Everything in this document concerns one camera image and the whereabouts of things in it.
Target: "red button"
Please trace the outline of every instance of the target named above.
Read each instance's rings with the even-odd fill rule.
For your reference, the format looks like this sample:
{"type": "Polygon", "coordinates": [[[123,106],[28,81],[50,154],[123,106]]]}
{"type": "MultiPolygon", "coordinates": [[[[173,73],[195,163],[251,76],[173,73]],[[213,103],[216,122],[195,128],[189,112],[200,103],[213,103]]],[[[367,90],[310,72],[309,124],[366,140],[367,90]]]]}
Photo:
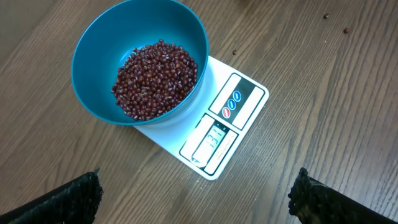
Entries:
{"type": "Polygon", "coordinates": [[[231,116],[231,111],[227,107],[223,108],[223,116],[227,119],[231,116]]]}

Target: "black object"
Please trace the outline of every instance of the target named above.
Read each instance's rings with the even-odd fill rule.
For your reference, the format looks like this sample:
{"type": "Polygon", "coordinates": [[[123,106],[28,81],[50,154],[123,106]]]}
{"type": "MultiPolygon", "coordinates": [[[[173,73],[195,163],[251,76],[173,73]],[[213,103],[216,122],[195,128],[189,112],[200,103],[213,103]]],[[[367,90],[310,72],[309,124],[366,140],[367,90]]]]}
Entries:
{"type": "Polygon", "coordinates": [[[289,213],[303,224],[397,224],[308,176],[301,168],[288,194],[289,213]]]}
{"type": "Polygon", "coordinates": [[[93,223],[103,189],[97,170],[0,216],[0,223],[93,223]]]}

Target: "digital scale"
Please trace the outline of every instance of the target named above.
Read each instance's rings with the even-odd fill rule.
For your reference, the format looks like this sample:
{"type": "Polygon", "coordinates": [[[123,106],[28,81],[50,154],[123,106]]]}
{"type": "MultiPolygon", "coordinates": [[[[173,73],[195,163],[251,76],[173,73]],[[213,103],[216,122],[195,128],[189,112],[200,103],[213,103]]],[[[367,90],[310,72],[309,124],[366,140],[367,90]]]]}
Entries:
{"type": "Polygon", "coordinates": [[[266,87],[209,57],[198,94],[177,116],[135,126],[208,180],[217,179],[269,97],[266,87]]]}

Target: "bowl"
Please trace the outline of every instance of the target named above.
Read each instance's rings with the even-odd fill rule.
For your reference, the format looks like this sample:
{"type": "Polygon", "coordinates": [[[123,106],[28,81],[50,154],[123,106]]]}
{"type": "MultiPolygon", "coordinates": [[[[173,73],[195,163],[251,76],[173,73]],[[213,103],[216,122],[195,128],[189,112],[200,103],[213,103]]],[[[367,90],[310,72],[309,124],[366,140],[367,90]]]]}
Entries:
{"type": "Polygon", "coordinates": [[[174,0],[130,0],[98,16],[81,36],[72,60],[72,85],[80,103],[97,118],[112,124],[155,124],[178,116],[197,95],[209,54],[206,30],[198,16],[174,0]],[[197,84],[175,108],[148,121],[135,121],[116,105],[111,93],[118,68],[133,48],[163,39],[181,45],[198,64],[197,84]]]}

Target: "wooden table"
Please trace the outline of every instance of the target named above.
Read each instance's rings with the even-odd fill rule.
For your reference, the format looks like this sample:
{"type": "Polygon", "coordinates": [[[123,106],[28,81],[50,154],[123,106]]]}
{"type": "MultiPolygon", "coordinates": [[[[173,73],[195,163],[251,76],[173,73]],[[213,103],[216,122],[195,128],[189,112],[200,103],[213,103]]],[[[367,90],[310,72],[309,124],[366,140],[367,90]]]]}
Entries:
{"type": "Polygon", "coordinates": [[[210,54],[271,93],[214,182],[79,104],[74,48],[117,2],[0,1],[0,213],[100,167],[96,223],[298,223],[306,167],[398,220],[398,1],[185,0],[210,54]]]}

